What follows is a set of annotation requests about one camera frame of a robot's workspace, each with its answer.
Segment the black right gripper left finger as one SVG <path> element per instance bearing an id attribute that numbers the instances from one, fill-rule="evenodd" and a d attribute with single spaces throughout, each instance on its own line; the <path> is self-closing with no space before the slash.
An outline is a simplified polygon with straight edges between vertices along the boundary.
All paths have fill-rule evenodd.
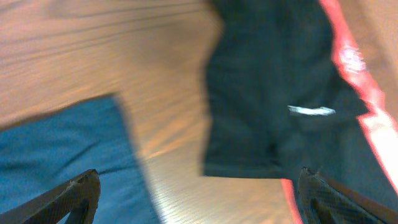
<path id="1" fill-rule="evenodd" d="M 98 172 L 86 170 L 52 190 L 1 214 L 1 224 L 92 224 L 101 193 Z"/>

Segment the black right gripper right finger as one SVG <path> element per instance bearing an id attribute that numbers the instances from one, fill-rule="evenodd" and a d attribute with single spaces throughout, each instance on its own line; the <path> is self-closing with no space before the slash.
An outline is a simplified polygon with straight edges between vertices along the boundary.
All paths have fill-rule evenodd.
<path id="1" fill-rule="evenodd" d="M 397 224 L 397 212 L 307 167 L 298 192 L 309 224 Z"/>

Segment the navy blue cloth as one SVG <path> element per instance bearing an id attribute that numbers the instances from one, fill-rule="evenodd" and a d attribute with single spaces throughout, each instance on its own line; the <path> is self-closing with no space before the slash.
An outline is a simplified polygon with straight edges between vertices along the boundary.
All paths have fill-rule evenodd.
<path id="1" fill-rule="evenodd" d="M 117 100 L 90 99 L 1 131 L 1 211 L 94 169 L 95 224 L 159 224 Z"/>

